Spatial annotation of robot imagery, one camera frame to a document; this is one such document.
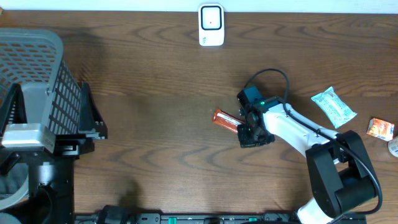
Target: gray plastic basket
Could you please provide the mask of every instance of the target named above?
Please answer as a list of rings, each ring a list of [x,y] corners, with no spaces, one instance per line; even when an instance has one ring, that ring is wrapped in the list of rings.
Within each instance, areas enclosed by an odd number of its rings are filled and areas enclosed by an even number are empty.
[[[62,41],[53,32],[0,29],[0,106],[11,85],[19,83],[28,123],[46,125],[54,134],[77,133],[81,93],[62,55]],[[0,203],[16,203],[27,193],[23,165],[0,176]]]

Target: wood grain tabletop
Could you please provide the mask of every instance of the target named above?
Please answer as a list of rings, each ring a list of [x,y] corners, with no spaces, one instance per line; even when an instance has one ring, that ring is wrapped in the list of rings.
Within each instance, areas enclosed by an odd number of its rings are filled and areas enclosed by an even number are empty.
[[[212,123],[238,116],[236,95],[263,68],[290,78],[288,102],[330,129],[310,99],[333,86],[358,115],[337,131],[363,139],[384,193],[368,223],[398,223],[398,158],[366,134],[373,117],[398,124],[398,16],[226,13],[221,47],[201,47],[192,12],[4,11],[0,27],[48,29],[64,43],[76,80],[88,82],[109,139],[75,162],[75,210],[106,204],[165,213],[298,209],[312,193],[304,157],[276,137],[241,149]],[[277,73],[255,82],[282,96]],[[358,210],[376,205],[373,199]]]

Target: red snack bar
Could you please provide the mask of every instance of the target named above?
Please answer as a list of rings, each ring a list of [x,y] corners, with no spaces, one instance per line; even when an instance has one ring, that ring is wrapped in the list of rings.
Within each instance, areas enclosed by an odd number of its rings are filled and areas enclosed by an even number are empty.
[[[213,122],[224,128],[228,128],[234,133],[238,133],[238,125],[244,124],[243,121],[232,117],[231,115],[221,111],[219,108],[217,108],[214,113]]]

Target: white rectangular device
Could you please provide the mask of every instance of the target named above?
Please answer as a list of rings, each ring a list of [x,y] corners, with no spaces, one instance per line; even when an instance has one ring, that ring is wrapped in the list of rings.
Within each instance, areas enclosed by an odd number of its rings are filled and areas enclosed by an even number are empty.
[[[220,4],[199,7],[199,44],[220,46],[224,43],[224,9]]]

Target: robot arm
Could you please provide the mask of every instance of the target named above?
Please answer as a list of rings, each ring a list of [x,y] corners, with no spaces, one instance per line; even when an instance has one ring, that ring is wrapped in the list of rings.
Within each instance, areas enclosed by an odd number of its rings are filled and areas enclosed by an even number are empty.
[[[246,124],[238,126],[241,147],[270,144],[275,141],[276,135],[307,158],[314,198],[297,212],[302,223],[329,223],[377,195],[363,167],[357,166],[357,161],[339,145],[318,133],[348,146],[376,176],[358,134],[353,131],[339,134],[323,128],[297,113],[289,104],[285,104],[284,108],[279,97],[265,99],[254,86],[242,90],[238,100],[246,117]],[[296,119],[317,131],[300,124]],[[338,172],[335,164],[339,162],[349,162],[349,167]]]

